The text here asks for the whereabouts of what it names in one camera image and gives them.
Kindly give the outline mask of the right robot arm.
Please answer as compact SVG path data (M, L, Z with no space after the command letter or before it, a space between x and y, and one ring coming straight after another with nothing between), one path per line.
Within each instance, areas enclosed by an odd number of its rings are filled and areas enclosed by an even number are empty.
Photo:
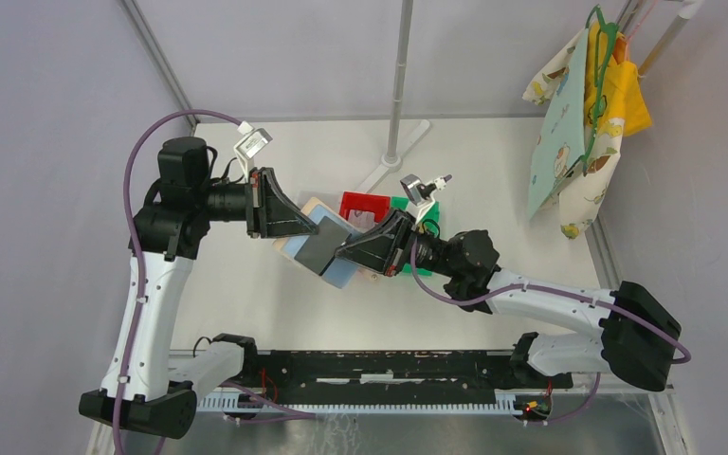
M512 379L533 387L545 376L610 373L632 387L663 391L675 365L692 355L680 341L682 326L642 285L583 288L533 280L499 265L485 229L448 239L420 229L404 210L393 209L369 231L343 242L338 259L391 277L404 265L446 277L431 297L465 311L535 319L566 329L564 335L530 333L516 344Z

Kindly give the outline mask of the black card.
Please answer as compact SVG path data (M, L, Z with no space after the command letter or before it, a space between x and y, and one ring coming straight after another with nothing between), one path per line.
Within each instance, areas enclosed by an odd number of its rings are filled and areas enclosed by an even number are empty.
M335 259L335 250L350 235L351 232L336 220L323 217L318 223L318 233L307 238L294 259L312 273L322 276Z

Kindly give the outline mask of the beige card holder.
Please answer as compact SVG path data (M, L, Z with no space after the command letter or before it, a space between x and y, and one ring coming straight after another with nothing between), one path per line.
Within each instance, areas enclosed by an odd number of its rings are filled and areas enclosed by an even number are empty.
M317 225L318 233L278 239L274 249L313 277L338 289L354 279L378 282L374 272L336 256L340 246L359 237L363 230L344 219L328 205L329 201L329 194L311 194L301 206L301 213Z

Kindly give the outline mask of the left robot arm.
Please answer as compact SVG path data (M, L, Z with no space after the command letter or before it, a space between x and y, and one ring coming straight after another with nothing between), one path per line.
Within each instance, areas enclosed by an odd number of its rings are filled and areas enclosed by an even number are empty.
M263 239L319 228L283 193L272 169L255 168L244 183L220 180L212 176L217 155L195 136L162 145L159 177L130 214L130 288L117 347L100 386L82 395L82 416L118 431L179 439L215 388L258 378L251 337L218 335L204 353L170 366L178 307L201 241L214 222L242 222L249 236Z

